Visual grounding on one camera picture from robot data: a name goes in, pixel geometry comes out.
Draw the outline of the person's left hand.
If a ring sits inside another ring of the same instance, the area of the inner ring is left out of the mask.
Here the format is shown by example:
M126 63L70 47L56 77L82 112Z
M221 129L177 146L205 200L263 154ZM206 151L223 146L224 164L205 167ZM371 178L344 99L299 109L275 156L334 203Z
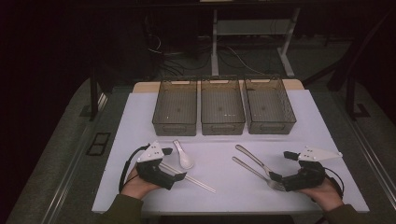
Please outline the person's left hand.
M147 194L155 189L159 189L160 187L149 183L142 179L136 168L134 168L127 177L126 183L123 185L121 190L122 195L126 195L138 200L142 200Z

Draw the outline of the smoky clear plastic bin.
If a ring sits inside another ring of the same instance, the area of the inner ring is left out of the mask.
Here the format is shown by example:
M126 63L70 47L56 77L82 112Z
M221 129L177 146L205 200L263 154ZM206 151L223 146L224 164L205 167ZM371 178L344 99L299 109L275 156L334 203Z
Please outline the smoky clear plastic bin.
M197 82L163 80L152 117L159 136L195 136L197 124Z
M237 77L208 77L201 81L203 135L241 135L245 122Z
M244 106L250 134L289 134L297 119L283 80L245 76Z

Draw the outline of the white metal desk frame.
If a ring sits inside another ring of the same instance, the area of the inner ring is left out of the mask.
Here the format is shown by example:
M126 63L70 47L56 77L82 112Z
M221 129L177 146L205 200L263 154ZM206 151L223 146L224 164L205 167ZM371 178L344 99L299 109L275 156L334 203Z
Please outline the white metal desk frame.
M276 49L281 64L288 77L294 77L287 52L301 9L295 8L289 19L265 20L220 20L218 11L213 11L211 71L219 75L218 37L226 35L283 35L283 45Z

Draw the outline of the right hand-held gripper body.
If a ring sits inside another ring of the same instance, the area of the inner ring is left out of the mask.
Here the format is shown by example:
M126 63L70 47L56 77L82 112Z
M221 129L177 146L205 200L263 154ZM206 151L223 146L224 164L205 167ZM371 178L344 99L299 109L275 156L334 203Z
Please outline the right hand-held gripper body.
M300 164L300 169L298 172L295 175L282 177L281 183L286 191L309 189L321 185L326 172L320 162L343 157L341 152L317 147L305 147L299 154L297 162Z

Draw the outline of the person's right hand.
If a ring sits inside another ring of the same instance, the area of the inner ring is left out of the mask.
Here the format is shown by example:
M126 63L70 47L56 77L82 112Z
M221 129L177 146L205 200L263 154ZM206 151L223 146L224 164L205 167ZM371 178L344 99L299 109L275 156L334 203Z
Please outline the person's right hand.
M334 184L327 178L321 185L310 189L300 189L299 192L314 200L324 212L330 212L344 204Z

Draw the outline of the wooden table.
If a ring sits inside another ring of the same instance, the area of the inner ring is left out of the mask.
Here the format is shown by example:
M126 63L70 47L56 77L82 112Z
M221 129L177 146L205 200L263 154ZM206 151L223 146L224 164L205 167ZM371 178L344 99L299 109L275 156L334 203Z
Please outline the wooden table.
M304 85L298 79L284 79L283 84L286 90L303 90ZM161 83L159 81L153 82L138 82L134 85L132 93L145 93L145 92L154 92L157 93L159 91Z

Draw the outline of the white ceramic spoon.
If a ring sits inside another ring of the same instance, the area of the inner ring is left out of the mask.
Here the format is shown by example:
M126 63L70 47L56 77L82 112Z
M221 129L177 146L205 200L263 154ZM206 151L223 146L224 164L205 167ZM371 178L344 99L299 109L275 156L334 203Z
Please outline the white ceramic spoon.
M183 169L192 168L193 165L194 165L194 160L187 155L187 153L183 150L183 148L182 148L182 146L181 146L181 144L179 143L178 140L174 140L173 143L176 146L178 154L179 154L180 166Z

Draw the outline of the white table cover board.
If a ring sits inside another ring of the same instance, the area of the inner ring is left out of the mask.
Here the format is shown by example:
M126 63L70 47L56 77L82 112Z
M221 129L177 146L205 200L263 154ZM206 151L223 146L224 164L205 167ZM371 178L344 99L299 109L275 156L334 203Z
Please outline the white table cover board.
M241 145L283 176L299 169L287 160L284 151L301 152L305 147L329 151L337 149L332 137L307 90L289 91L288 96L297 122L286 135L250 134L181 136L179 142L194 160L188 175L216 190L212 193L190 181L177 182L171 189L158 189L144 200L146 216L187 214L298 214L317 212L318 206L298 192L281 192L232 160L250 163L249 157L235 148ZM154 92L132 93L124 108L120 126L92 209L105 212L119 191L120 175L126 161L135 161L138 149L158 141L172 147L173 137L155 133L151 119L156 105Z

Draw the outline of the metal floor rail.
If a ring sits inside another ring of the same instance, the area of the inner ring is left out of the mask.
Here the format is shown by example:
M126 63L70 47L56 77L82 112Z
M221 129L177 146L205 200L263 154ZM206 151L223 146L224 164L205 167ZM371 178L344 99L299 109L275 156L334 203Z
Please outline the metal floor rail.
M374 172L374 175L379 181L379 184L384 190L387 198L389 199L389 202L392 204L393 209L396 210L396 185L394 184L389 173L386 171L385 167L381 163L380 159L375 154L374 148L370 145L358 122L350 117L346 112L343 99L334 93L332 94L332 98L334 99L337 107L341 111L343 118L346 120L346 123L354 133L354 136L357 138L359 145L361 146L362 154L367 160L370 168Z
M48 171L48 204L40 224L54 224L74 182L82 155L95 129L91 118L91 97L72 97L59 121L40 163Z

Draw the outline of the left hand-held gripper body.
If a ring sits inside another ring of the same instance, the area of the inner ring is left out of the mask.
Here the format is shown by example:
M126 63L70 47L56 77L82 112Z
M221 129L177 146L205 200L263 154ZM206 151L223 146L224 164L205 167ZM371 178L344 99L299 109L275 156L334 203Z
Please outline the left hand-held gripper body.
M176 182L176 177L160 169L164 156L163 148L158 141L154 141L138 157L136 171L143 180L164 189L171 189Z

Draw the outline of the black metal stand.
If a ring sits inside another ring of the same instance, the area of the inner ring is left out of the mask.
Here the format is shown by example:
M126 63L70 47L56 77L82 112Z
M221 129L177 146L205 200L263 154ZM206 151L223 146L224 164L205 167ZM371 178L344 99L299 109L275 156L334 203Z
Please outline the black metal stand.
M359 15L349 27L354 35L346 53L335 63L304 79L302 83L304 86L308 86L332 73L332 77L327 83L328 90L340 91L342 86L346 84L346 113L352 120L356 120L357 118L368 118L370 114L364 105L355 103L356 76L352 74L352 71L373 37L375 29L364 15Z
M106 104L106 95L100 90L94 67L90 69L90 98L90 121L93 121L102 107Z

